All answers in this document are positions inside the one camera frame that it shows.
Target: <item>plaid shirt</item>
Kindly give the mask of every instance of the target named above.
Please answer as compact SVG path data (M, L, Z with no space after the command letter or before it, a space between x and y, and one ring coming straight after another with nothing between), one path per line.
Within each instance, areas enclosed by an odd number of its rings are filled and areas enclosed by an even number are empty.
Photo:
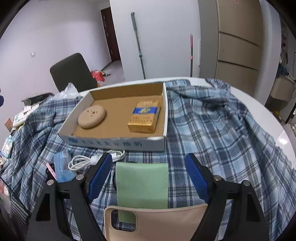
M238 99L230 85L207 79L211 88L190 86L188 80L166 83L168 94L168 133L164 152L127 152L126 162L168 163L169 208L201 204L186 172L184 158L194 153L202 165L230 182L249 180L257 194L269 225L270 240L275 240L291 220L296 205L295 170L283 151L276 146ZM51 100L41 105L26 120L15 136L12 159L1 170L2 178L32 212L46 180L47 162L53 154L67 149L72 155L92 156L102 150L74 147L63 142L57 132L78 103L77 99ZM104 209L117 205L112 185L115 164L91 209L103 228ZM231 203L226 206L217 239L224 235ZM70 201L66 210L73 237L79 239ZM122 230L129 224L117 222Z

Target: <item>green pouch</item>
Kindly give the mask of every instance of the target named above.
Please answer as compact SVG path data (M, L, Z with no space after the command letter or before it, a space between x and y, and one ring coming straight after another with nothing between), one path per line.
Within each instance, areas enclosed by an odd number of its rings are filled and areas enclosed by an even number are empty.
M168 208L168 164L116 163L117 205ZM120 222L136 223L131 212L118 211Z

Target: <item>cabinet drawer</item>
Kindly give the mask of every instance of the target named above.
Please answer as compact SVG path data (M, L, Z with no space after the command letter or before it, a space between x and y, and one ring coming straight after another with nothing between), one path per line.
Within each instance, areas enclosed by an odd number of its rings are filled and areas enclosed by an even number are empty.
M258 79L258 71L235 64L217 61L216 79L252 95Z
M261 49L243 39L227 34L219 34L218 60L239 64L253 69L259 69L261 64Z
M219 31L263 44L263 21L259 0L216 0Z

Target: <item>blue gripper pad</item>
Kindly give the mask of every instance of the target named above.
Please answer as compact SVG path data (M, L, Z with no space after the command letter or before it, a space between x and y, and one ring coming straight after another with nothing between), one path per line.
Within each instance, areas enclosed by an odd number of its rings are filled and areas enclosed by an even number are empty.
M185 166L199 198L203 199L206 203L209 203L209 185L190 154L187 154L185 157Z
M101 159L98 161L98 164L102 162L99 169L93 175L93 178L89 181L87 199L90 203L92 203L94 199L98 198L102 190L102 187L112 168L112 156L109 153L107 156L103 155Z

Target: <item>blue tissue pack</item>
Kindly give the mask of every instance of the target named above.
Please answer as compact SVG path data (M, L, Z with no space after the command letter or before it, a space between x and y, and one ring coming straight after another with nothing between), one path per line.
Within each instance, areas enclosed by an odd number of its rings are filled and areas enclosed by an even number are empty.
M68 163L72 160L67 150L54 154L54 171L58 183L71 181L77 173L68 169Z

